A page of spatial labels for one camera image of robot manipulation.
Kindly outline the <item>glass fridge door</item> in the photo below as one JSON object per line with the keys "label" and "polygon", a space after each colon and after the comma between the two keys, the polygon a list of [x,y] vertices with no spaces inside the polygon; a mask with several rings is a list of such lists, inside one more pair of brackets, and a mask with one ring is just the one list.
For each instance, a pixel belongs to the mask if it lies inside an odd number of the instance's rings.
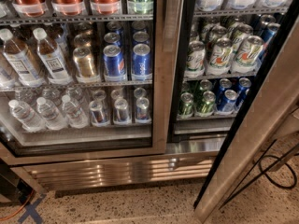
{"label": "glass fridge door", "polygon": [[263,143],[298,102],[298,16],[299,0],[293,0],[194,202],[199,224],[206,224]]}
{"label": "glass fridge door", "polygon": [[1,0],[1,158],[162,153],[184,0]]}

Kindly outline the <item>stainless steel fridge base grille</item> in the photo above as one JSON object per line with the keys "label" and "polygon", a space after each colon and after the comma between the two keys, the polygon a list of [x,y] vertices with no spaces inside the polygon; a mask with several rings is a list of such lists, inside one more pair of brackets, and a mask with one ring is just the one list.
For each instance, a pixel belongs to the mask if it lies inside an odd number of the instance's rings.
{"label": "stainless steel fridge base grille", "polygon": [[73,161],[14,167],[38,192],[92,189],[205,177],[214,157],[183,157],[136,161]]}

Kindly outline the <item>small energy drink can right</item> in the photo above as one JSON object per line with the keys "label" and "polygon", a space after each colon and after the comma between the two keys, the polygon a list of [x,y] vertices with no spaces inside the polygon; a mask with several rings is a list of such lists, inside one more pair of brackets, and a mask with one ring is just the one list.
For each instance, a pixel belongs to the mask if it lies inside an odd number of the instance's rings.
{"label": "small energy drink can right", "polygon": [[139,123],[150,122],[150,101],[146,97],[140,97],[135,102],[135,119]]}

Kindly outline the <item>small energy drink can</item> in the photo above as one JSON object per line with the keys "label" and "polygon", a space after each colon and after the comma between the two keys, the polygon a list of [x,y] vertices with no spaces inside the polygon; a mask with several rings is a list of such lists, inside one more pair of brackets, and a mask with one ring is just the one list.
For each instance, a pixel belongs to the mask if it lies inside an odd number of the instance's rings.
{"label": "small energy drink can", "polygon": [[139,123],[150,122],[150,101],[146,97],[140,97],[135,102],[135,119]]}
{"label": "small energy drink can", "polygon": [[107,109],[101,102],[92,101],[89,104],[89,111],[91,115],[92,125],[95,127],[107,126],[110,123],[110,119],[107,113]]}
{"label": "small energy drink can", "polygon": [[114,121],[116,124],[129,124],[132,122],[129,105],[126,99],[119,98],[114,102]]}

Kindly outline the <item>small energy drink can middle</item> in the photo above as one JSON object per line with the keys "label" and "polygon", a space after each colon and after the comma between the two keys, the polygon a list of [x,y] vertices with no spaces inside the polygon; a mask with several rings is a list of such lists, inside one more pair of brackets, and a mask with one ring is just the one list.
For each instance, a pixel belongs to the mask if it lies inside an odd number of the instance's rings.
{"label": "small energy drink can middle", "polygon": [[114,121],[116,124],[129,124],[132,122],[129,105],[126,99],[119,98],[114,102]]}

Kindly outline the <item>blue pepsi can front right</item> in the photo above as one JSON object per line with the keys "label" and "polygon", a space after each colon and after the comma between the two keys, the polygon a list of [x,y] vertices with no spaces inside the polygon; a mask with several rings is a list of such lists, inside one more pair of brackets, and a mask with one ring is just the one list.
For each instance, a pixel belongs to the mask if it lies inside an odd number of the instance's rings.
{"label": "blue pepsi can front right", "polygon": [[133,80],[152,78],[150,46],[137,44],[133,47],[131,75]]}

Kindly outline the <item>blue pepsi can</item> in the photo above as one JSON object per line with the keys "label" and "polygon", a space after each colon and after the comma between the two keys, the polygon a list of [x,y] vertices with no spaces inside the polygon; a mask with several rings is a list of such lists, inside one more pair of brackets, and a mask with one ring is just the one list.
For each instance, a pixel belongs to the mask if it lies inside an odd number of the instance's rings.
{"label": "blue pepsi can", "polygon": [[133,80],[152,78],[150,46],[137,44],[133,47],[131,75]]}
{"label": "blue pepsi can", "polygon": [[127,80],[125,62],[121,49],[116,45],[108,45],[104,47],[103,59],[106,82],[119,82]]}

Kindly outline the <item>blue pepsi can front left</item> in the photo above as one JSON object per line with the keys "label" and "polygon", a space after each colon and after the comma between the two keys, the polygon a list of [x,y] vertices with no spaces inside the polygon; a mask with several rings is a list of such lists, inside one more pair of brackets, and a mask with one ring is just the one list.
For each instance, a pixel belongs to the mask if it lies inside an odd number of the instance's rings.
{"label": "blue pepsi can front left", "polygon": [[106,82],[119,82],[127,80],[125,62],[121,49],[116,45],[108,45],[104,47],[103,59]]}

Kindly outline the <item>small energy drink can left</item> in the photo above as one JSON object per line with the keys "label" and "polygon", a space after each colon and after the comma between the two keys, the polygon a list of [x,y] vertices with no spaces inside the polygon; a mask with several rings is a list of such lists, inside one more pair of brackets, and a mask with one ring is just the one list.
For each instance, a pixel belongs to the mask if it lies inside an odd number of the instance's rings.
{"label": "small energy drink can left", "polygon": [[101,102],[92,101],[89,104],[89,111],[91,115],[92,125],[95,127],[107,126],[110,123],[110,119],[107,113],[107,109]]}

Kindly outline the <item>green can bottom shelf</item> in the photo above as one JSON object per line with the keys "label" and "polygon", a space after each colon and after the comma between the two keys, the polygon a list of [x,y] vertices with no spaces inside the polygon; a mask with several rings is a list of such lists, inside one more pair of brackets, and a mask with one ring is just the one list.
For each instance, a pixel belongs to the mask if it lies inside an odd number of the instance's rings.
{"label": "green can bottom shelf", "polygon": [[215,101],[216,95],[212,91],[205,91],[195,107],[195,115],[199,117],[210,116],[214,111]]}

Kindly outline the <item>green white 7up can left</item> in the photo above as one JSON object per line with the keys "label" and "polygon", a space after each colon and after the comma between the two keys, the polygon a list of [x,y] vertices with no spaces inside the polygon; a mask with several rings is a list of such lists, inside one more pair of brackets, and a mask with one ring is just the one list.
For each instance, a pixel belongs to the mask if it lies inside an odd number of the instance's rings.
{"label": "green white 7up can left", "polygon": [[227,73],[232,52],[232,41],[229,38],[219,38],[206,64],[206,74],[221,75]]}

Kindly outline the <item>green white 7up can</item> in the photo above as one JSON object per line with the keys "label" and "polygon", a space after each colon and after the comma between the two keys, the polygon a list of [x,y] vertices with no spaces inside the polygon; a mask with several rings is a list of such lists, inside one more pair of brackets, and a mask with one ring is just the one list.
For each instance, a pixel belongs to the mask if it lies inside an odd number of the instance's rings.
{"label": "green white 7up can", "polygon": [[263,40],[257,35],[250,35],[241,44],[231,65],[232,73],[245,74],[255,67],[255,62],[263,50]]}
{"label": "green white 7up can", "polygon": [[206,64],[206,74],[221,75],[227,73],[232,52],[232,41],[229,38],[219,38]]}

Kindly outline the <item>blue can bottom shelf right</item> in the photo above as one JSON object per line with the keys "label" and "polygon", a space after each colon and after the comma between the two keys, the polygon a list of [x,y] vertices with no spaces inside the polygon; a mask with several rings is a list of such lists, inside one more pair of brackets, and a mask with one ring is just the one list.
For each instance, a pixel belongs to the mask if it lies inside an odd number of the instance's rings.
{"label": "blue can bottom shelf right", "polygon": [[240,107],[243,105],[247,94],[249,92],[249,89],[246,89],[245,91],[241,92],[241,94],[239,95],[236,103],[235,103],[235,110],[238,111],[240,109]]}

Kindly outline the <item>tea bottle white cap right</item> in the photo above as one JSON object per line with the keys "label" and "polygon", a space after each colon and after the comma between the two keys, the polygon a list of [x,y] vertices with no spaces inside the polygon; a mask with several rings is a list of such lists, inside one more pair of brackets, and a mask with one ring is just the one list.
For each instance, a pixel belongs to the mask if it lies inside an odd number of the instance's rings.
{"label": "tea bottle white cap right", "polygon": [[35,28],[33,34],[37,41],[37,54],[49,72],[50,82],[69,84],[72,76],[57,42],[48,36],[43,28]]}

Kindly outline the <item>green white 7up can right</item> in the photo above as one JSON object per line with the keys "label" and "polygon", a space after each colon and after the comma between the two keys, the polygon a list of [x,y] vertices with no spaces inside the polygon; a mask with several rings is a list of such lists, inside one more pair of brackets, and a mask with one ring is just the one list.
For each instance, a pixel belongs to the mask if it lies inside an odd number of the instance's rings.
{"label": "green white 7up can right", "polygon": [[263,40],[257,35],[250,35],[241,44],[231,65],[232,73],[245,74],[255,67],[255,62],[263,50]]}

